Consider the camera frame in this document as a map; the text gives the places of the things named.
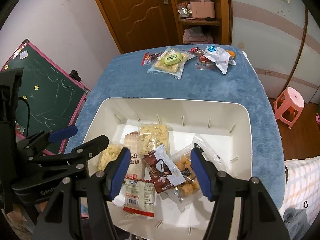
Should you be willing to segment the white red snack bag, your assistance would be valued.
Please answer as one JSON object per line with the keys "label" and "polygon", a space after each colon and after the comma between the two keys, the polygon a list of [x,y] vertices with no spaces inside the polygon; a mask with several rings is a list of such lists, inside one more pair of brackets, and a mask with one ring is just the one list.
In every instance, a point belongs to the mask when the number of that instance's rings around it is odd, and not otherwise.
{"label": "white red snack bag", "polygon": [[146,217],[155,215],[155,188],[151,180],[126,177],[123,210]]}

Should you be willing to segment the brown white coffee packet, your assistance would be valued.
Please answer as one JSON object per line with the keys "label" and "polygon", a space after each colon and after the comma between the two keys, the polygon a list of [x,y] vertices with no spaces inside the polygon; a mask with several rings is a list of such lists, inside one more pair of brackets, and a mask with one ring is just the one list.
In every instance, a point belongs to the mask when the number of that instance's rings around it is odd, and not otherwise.
{"label": "brown white coffee packet", "polygon": [[157,193],[185,183],[181,171],[168,157],[165,145],[162,144],[144,155],[143,160],[149,167],[149,175]]}

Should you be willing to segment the clear bag of crackers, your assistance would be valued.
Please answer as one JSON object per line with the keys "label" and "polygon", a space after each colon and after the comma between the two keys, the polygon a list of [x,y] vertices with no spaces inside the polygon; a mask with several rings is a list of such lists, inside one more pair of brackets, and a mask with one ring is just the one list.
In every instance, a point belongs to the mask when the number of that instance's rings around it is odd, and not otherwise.
{"label": "clear bag of crackers", "polygon": [[195,55],[188,51],[168,47],[157,57],[147,72],[169,74],[180,80],[185,64],[195,57]]}

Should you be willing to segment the green candy bar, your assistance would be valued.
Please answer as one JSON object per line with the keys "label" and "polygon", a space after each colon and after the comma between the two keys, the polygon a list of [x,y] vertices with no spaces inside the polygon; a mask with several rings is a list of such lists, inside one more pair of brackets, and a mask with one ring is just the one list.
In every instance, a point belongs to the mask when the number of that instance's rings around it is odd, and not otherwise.
{"label": "green candy bar", "polygon": [[169,52],[166,53],[162,58],[161,62],[165,66],[171,66],[178,64],[182,61],[182,54],[179,52]]}

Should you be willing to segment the white orange snack wrapper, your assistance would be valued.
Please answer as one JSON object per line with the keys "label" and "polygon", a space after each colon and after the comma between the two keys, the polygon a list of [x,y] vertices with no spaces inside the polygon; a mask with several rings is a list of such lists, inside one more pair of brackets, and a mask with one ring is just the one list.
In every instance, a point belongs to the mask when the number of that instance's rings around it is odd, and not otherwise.
{"label": "white orange snack wrapper", "polygon": [[210,61],[214,62],[223,75],[227,74],[229,65],[236,65],[234,60],[235,53],[230,50],[225,50],[221,47],[216,47],[216,51],[214,52],[209,52],[205,49],[204,56]]}

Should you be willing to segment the blue foil snack packet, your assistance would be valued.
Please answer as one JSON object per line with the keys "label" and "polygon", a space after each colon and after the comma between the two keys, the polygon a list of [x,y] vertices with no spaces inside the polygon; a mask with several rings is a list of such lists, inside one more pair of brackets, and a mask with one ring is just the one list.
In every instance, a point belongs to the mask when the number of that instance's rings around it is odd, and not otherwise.
{"label": "blue foil snack packet", "polygon": [[214,52],[214,51],[216,51],[216,47],[214,45],[211,45],[210,47],[207,47],[206,50],[209,52]]}

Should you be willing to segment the fried snack clear tray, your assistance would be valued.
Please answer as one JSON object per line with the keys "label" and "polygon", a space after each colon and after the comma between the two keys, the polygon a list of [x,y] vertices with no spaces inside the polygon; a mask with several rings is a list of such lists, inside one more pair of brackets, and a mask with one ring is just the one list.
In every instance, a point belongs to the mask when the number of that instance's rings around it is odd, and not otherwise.
{"label": "fried snack clear tray", "polygon": [[193,142],[187,147],[175,153],[170,159],[174,162],[180,170],[185,182],[166,191],[169,198],[174,201],[178,209],[182,212],[184,208],[191,204],[193,200],[199,199],[202,196],[199,182],[196,178],[195,172],[191,166],[191,150],[199,147],[204,158],[207,161],[214,163],[218,170],[228,171],[228,168],[223,159],[217,152],[209,145],[209,143],[199,134],[194,135]]}

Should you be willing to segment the popcorn bag in bin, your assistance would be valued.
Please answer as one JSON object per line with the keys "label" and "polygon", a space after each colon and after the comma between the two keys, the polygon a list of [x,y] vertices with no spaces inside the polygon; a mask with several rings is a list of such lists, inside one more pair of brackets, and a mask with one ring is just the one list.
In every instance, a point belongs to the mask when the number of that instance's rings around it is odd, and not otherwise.
{"label": "popcorn bag in bin", "polygon": [[137,141],[138,154],[144,156],[164,145],[167,154],[170,154],[169,132],[165,124],[145,124],[139,127]]}

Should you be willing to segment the pink plastic stool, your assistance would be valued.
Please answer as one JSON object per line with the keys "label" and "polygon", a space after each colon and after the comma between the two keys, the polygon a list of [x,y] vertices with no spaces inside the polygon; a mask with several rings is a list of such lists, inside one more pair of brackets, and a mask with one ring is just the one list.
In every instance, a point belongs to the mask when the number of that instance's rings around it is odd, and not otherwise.
{"label": "pink plastic stool", "polygon": [[[273,104],[275,119],[287,124],[289,129],[296,123],[305,106],[302,95],[292,87],[287,87]],[[293,116],[292,120],[284,117],[287,111]]]}

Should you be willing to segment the blue plush table cover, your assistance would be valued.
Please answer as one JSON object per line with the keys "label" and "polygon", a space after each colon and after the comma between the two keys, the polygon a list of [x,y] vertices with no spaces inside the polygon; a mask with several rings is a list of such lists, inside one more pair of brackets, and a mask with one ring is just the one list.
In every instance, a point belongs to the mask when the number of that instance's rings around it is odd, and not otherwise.
{"label": "blue plush table cover", "polygon": [[271,104],[248,59],[237,47],[236,65],[227,74],[198,70],[187,63],[182,77],[148,73],[141,61],[144,51],[119,55],[111,60],[89,93],[77,120],[78,133],[66,151],[82,144],[101,103],[107,98],[168,98],[235,102],[249,112],[253,140],[253,175],[261,179],[277,207],[285,191],[284,154]]}

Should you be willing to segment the red wrapped candy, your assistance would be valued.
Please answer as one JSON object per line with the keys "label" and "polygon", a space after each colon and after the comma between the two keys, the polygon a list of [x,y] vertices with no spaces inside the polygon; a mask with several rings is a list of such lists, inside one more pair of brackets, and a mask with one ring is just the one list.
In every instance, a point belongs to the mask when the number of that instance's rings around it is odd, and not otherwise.
{"label": "red wrapped candy", "polygon": [[191,48],[191,50],[189,50],[189,52],[193,55],[200,56],[203,54],[204,51],[199,47],[193,47]]}
{"label": "red wrapped candy", "polygon": [[207,59],[204,55],[199,55],[198,56],[198,61],[195,63],[195,66],[197,69],[200,70],[209,70],[209,69],[214,69],[216,64],[209,59]]}

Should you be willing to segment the folded pink cloth stack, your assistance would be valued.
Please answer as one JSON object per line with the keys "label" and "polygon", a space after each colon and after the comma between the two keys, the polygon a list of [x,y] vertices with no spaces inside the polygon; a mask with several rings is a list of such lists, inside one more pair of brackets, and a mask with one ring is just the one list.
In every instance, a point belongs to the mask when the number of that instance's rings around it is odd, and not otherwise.
{"label": "folded pink cloth stack", "polygon": [[205,34],[201,27],[190,27],[184,29],[183,34],[184,44],[209,44],[214,43],[213,37],[210,34]]}

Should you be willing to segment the pale sliding wardrobe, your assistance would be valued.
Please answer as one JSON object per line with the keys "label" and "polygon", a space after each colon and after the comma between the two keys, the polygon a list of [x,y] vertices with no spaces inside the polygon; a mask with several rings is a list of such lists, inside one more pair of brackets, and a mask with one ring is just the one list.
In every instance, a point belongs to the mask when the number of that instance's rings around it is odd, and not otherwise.
{"label": "pale sliding wardrobe", "polygon": [[267,96],[290,86],[319,103],[319,26],[303,1],[232,2],[232,44],[247,53]]}

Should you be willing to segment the wooden corner shelf unit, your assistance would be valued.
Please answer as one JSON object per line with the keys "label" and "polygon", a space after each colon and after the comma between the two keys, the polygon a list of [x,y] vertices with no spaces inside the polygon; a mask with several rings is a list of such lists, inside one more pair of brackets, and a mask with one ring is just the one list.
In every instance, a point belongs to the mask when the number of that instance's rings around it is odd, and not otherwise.
{"label": "wooden corner shelf unit", "polygon": [[230,45],[233,31],[232,0],[170,0],[179,44],[188,44],[185,29],[204,27],[212,41]]}

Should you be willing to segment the green chalkboard pink frame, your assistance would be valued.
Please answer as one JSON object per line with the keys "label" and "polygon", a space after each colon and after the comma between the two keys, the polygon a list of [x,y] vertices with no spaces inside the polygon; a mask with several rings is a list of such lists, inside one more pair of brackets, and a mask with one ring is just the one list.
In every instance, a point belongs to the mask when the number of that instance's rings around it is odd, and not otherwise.
{"label": "green chalkboard pink frame", "polygon": [[76,71],[65,72],[28,39],[1,69],[23,68],[18,91],[16,137],[24,139],[40,131],[57,131],[75,124],[89,88]]}

